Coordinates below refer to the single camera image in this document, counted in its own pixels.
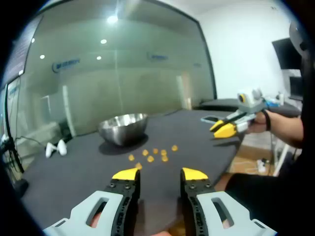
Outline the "person's right hand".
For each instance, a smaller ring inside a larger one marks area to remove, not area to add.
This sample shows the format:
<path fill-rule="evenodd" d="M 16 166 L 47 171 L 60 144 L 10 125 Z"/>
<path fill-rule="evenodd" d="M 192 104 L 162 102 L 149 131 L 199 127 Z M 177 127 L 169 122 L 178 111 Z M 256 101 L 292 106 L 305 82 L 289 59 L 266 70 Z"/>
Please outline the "person's right hand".
<path fill-rule="evenodd" d="M 268 131 L 268 121 L 265 115 L 265 112 L 259 112 L 256 114 L 255 120 L 252 124 L 252 132 L 262 133 Z"/>

